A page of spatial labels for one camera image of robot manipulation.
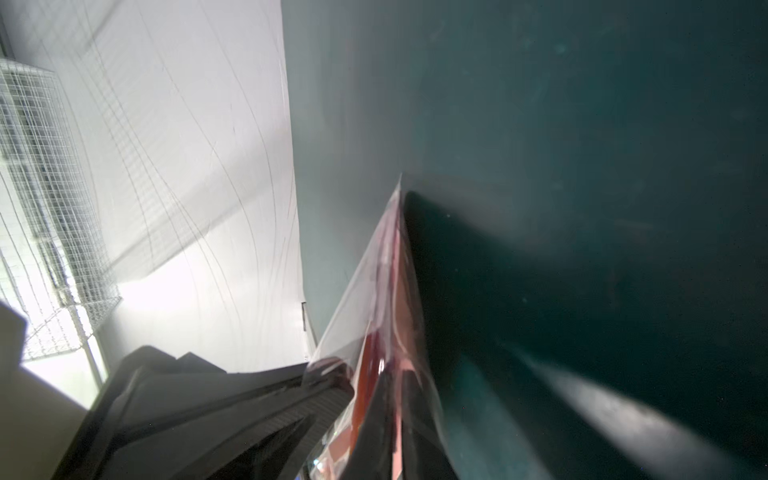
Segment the wire mesh cage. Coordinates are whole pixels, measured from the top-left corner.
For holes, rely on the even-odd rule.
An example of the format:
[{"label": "wire mesh cage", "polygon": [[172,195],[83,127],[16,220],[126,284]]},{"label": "wire mesh cage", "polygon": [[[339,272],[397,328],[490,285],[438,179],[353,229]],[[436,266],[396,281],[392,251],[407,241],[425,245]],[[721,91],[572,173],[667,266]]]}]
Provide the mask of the wire mesh cage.
[{"label": "wire mesh cage", "polygon": [[120,299],[76,154],[56,76],[0,59],[0,297],[24,360],[85,346]]}]

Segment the clear plastic wrap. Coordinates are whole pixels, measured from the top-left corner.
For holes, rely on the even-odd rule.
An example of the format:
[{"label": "clear plastic wrap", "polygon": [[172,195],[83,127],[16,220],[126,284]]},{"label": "clear plastic wrap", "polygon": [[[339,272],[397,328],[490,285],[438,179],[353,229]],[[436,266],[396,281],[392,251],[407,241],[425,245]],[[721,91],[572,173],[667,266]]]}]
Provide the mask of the clear plastic wrap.
[{"label": "clear plastic wrap", "polygon": [[393,478],[402,471],[399,399],[403,372],[416,373],[435,424],[440,424],[439,399],[427,362],[424,319],[402,200],[398,184],[306,370],[305,381],[309,382],[314,376],[346,364],[355,389],[355,398],[312,461],[313,480],[333,480],[342,473],[355,448],[376,381],[385,368],[394,372],[395,379]]}]

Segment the black plastic part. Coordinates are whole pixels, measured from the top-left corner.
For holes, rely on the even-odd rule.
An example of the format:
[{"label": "black plastic part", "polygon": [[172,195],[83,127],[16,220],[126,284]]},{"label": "black plastic part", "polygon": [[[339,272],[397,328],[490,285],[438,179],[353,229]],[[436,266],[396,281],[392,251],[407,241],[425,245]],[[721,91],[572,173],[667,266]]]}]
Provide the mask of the black plastic part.
[{"label": "black plastic part", "polygon": [[339,480],[391,480],[395,440],[393,399],[392,369],[387,366],[376,381],[357,443]]},{"label": "black plastic part", "polygon": [[0,385],[22,360],[26,331],[24,319],[0,302]]},{"label": "black plastic part", "polygon": [[53,479],[293,480],[353,397],[338,370],[301,385],[305,368],[227,374],[143,347],[104,387]]},{"label": "black plastic part", "polygon": [[458,480],[415,372],[402,374],[402,478]]}]

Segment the white wall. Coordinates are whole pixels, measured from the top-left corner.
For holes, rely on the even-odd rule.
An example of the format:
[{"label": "white wall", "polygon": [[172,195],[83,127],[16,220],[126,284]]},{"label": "white wall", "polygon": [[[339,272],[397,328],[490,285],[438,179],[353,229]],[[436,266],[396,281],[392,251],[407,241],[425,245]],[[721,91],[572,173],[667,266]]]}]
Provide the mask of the white wall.
[{"label": "white wall", "polygon": [[61,79],[124,297],[121,353],[302,362],[279,0],[8,0],[2,14],[16,59]]}]

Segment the dark green surface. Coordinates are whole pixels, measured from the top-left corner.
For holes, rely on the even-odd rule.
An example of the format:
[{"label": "dark green surface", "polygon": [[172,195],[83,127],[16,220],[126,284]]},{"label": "dark green surface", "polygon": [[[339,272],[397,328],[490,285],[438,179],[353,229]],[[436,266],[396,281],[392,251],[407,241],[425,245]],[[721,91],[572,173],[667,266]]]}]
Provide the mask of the dark green surface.
[{"label": "dark green surface", "polygon": [[469,227],[419,240],[430,326],[768,463],[764,2],[284,0],[283,22],[318,332],[400,172],[449,175],[425,195]]}]

